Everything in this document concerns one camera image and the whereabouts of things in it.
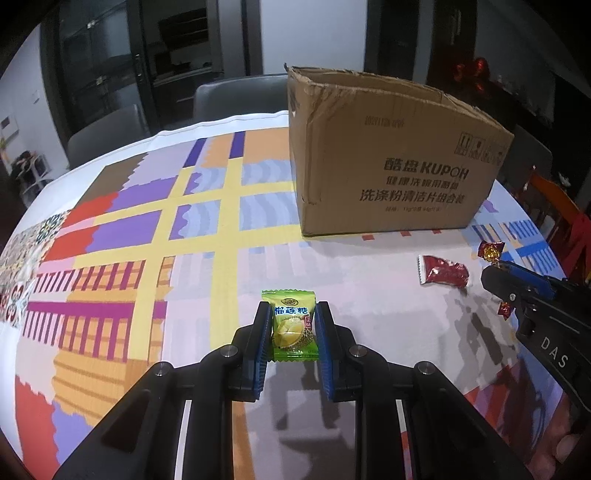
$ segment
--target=door handle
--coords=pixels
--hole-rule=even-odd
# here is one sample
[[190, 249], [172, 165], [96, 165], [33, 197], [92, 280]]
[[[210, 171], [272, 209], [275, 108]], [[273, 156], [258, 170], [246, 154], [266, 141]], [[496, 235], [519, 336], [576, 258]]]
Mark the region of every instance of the door handle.
[[145, 72], [144, 72], [144, 64], [142, 62], [142, 57], [139, 53], [134, 55], [134, 63], [135, 63], [135, 77], [138, 83], [144, 81]]

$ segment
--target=chair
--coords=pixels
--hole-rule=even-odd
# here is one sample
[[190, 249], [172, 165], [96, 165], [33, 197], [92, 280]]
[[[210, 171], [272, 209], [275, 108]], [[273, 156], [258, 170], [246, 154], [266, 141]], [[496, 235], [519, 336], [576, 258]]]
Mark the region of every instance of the chair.
[[193, 102], [193, 118], [197, 122], [281, 110], [287, 110], [285, 73], [205, 83], [195, 91]]
[[591, 270], [591, 250], [586, 248], [591, 240], [591, 221], [559, 185], [543, 178], [535, 167], [522, 192], [516, 195], [528, 215], [531, 216], [532, 206], [523, 198], [531, 189], [545, 199], [545, 206], [537, 205], [539, 212], [532, 220], [539, 229], [548, 216], [554, 219], [554, 228], [547, 237], [548, 244], [565, 275], [582, 283]]
[[70, 168], [73, 170], [96, 157], [149, 136], [140, 107], [130, 105], [120, 108], [70, 137], [67, 146]]
[[510, 193], [516, 194], [522, 192], [534, 166], [539, 176], [550, 178], [552, 152], [519, 125], [513, 134], [515, 138], [501, 166], [498, 180]]

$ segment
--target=durian image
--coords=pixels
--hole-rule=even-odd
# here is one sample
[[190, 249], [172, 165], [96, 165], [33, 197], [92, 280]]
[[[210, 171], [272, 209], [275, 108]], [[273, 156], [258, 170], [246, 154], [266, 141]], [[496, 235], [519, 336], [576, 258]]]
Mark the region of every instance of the durian image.
[[273, 334], [276, 346], [285, 350], [302, 348], [310, 342], [310, 335], [304, 329], [304, 322], [298, 316], [288, 317], [279, 322]]

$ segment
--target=gray chair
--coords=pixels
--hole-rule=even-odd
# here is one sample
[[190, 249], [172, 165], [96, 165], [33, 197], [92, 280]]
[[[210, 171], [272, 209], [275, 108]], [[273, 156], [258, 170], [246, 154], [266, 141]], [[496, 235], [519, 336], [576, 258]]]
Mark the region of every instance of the gray chair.
[[531, 168], [545, 179], [550, 179], [552, 152], [519, 125], [513, 130], [515, 138], [497, 179], [508, 190], [520, 192], [530, 178]]
[[67, 147], [70, 168], [73, 170], [96, 157], [149, 136], [140, 107], [130, 105], [120, 108], [70, 137]]
[[205, 83], [197, 88], [193, 101], [193, 118], [196, 122], [280, 110], [287, 110], [286, 73]]

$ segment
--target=cardboard box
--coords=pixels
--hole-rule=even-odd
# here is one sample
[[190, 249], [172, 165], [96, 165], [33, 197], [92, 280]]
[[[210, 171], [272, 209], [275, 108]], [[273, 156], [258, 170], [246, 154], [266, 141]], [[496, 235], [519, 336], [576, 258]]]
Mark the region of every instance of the cardboard box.
[[289, 69], [290, 156], [302, 233], [463, 228], [513, 135], [434, 88]]

